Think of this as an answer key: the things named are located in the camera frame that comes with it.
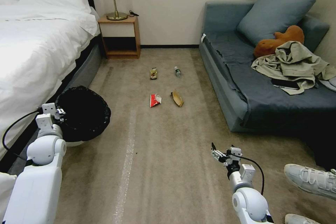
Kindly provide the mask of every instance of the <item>white sneaker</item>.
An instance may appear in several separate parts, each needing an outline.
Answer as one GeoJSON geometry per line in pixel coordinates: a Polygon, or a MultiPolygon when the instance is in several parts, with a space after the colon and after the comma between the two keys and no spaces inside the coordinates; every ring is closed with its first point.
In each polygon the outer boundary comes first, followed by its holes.
{"type": "Polygon", "coordinates": [[[308,219],[307,217],[295,214],[286,214],[285,224],[319,224],[318,222],[308,219]]]}
{"type": "Polygon", "coordinates": [[[336,171],[334,169],[326,172],[298,164],[286,164],[283,170],[286,177],[296,187],[336,200],[336,171]]]}

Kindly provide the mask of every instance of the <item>baseboard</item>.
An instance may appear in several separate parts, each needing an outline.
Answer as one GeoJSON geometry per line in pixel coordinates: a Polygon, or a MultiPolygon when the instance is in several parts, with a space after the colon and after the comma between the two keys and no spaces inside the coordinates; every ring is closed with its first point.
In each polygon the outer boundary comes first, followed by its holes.
{"type": "Polygon", "coordinates": [[[141,48],[198,48],[198,45],[141,45],[141,48]]]}

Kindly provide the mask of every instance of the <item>sofa armrest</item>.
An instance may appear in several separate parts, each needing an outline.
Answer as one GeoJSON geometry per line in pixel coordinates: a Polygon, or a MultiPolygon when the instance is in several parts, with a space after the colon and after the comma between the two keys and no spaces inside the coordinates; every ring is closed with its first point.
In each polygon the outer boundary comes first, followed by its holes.
{"type": "Polygon", "coordinates": [[[251,2],[206,2],[202,33],[236,30],[252,6],[251,2]]]}
{"type": "Polygon", "coordinates": [[[304,45],[312,52],[315,51],[329,30],[327,23],[309,15],[304,16],[297,25],[303,30],[304,45]]]}

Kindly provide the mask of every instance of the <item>gray sofa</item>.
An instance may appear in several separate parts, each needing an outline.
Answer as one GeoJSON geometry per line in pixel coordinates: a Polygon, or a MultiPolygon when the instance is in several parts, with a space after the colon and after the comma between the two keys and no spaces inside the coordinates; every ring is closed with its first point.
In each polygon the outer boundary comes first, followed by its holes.
{"type": "MultiPolygon", "coordinates": [[[[306,90],[302,95],[289,96],[273,87],[268,77],[248,69],[254,60],[254,45],[237,32],[237,25],[252,6],[253,3],[205,4],[202,34],[205,33],[206,37],[199,50],[230,130],[297,131],[304,130],[307,123],[311,124],[318,118],[327,119],[335,115],[336,93],[322,85],[306,90]],[[235,68],[228,63],[235,57],[237,64],[245,68],[251,86],[260,89],[262,85],[265,98],[254,99],[246,95],[250,90],[239,85],[235,68]]],[[[298,25],[304,31],[305,46],[314,52],[329,25],[308,15],[298,25]]]]}

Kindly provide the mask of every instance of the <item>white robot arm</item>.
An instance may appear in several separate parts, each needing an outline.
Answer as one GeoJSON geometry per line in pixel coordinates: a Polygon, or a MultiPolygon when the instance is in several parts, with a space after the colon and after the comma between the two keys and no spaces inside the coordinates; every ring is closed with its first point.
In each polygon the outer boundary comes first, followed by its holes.
{"type": "Polygon", "coordinates": [[[224,154],[212,143],[212,155],[226,166],[233,190],[232,205],[241,224],[272,224],[268,203],[252,185],[255,169],[250,164],[240,164],[242,150],[231,147],[224,154]]]}
{"type": "Polygon", "coordinates": [[[55,220],[67,146],[53,119],[62,120],[64,111],[54,103],[43,104],[42,109],[44,114],[36,117],[40,131],[28,146],[26,167],[14,185],[5,224],[52,224],[55,220]]]}

